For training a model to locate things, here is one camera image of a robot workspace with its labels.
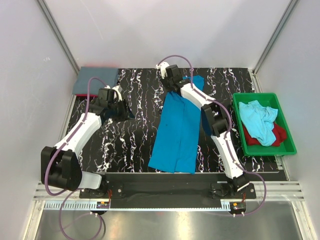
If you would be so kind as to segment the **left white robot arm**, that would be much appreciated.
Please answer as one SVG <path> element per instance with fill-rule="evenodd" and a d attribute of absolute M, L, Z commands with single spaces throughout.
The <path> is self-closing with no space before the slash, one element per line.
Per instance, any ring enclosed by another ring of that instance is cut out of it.
<path fill-rule="evenodd" d="M 41 182 L 46 192 L 55 196 L 50 187 L 65 191 L 90 190 L 97 198 L 108 193 L 108 183 L 102 173 L 83 171 L 79 156 L 92 135 L 108 120 L 123 122 L 134 119 L 122 88 L 103 87 L 94 99 L 88 99 L 85 112 L 68 134 L 53 147 L 46 146 L 40 154 Z"/>

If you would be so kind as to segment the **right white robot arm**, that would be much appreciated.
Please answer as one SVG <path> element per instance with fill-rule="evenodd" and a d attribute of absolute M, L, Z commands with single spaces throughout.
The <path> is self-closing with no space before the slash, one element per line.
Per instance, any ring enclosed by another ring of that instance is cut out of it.
<path fill-rule="evenodd" d="M 196 87 L 191 79 L 183 78 L 177 65 L 162 62 L 155 68 L 160 71 L 161 83 L 167 91 L 177 93 L 201 111 L 202 128 L 213 140 L 223 162 L 228 195 L 235 199 L 239 198 L 250 182 L 245 177 L 233 147 L 230 133 L 232 120 L 228 110 L 215 98 Z"/>

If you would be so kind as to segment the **bright blue t shirt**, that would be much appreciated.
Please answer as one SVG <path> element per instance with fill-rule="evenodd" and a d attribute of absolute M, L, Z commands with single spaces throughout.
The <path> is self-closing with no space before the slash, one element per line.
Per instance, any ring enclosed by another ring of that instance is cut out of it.
<path fill-rule="evenodd" d="M 175 92 L 165 96 L 148 167 L 167 173 L 196 172 L 201 110 Z"/>

